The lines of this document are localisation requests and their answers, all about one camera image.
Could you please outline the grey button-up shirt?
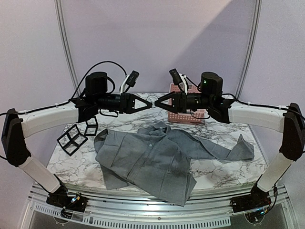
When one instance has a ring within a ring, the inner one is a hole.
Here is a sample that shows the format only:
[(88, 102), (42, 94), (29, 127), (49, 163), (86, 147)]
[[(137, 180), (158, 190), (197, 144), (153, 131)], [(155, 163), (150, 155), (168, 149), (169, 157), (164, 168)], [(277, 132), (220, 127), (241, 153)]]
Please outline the grey button-up shirt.
[(222, 162), (251, 161), (253, 146), (242, 136), (232, 149), (163, 122), (136, 133), (104, 129), (94, 139), (96, 161), (108, 190), (129, 184), (167, 203), (184, 206), (196, 181), (190, 173), (193, 159)]

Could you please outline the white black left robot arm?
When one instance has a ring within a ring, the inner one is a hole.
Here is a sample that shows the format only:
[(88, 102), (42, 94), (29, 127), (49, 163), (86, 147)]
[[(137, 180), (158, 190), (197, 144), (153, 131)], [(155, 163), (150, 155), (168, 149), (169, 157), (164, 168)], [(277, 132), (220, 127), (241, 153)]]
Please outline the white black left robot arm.
[(32, 111), (18, 112), (12, 108), (6, 112), (1, 135), (6, 160), (47, 192), (47, 204), (61, 208), (63, 214), (67, 211), (85, 212), (88, 198), (80, 192), (68, 193), (64, 183), (30, 152), (26, 139), (67, 124), (87, 122), (100, 110), (134, 114), (151, 108), (152, 103), (127, 92), (135, 86), (139, 75), (132, 71), (125, 76), (120, 92), (114, 94), (108, 91), (107, 83), (112, 79), (107, 73), (94, 72), (85, 75), (85, 88), (78, 97)]

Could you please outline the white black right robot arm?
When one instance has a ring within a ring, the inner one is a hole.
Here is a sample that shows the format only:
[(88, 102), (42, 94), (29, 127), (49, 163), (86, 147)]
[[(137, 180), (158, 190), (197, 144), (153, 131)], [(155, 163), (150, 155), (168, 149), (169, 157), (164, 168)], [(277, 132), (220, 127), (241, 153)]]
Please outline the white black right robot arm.
[(154, 104), (172, 113), (205, 109), (208, 115), (224, 124), (247, 124), (282, 134), (279, 152), (255, 182), (247, 195), (234, 197), (230, 206), (234, 213), (256, 210), (260, 216), (270, 212), (277, 200), (278, 181), (305, 152), (305, 118), (296, 103), (274, 106), (242, 102), (235, 96), (223, 97), (223, 79), (213, 72), (203, 72), (199, 89), (189, 93), (187, 76), (170, 70), (179, 92), (170, 92)]

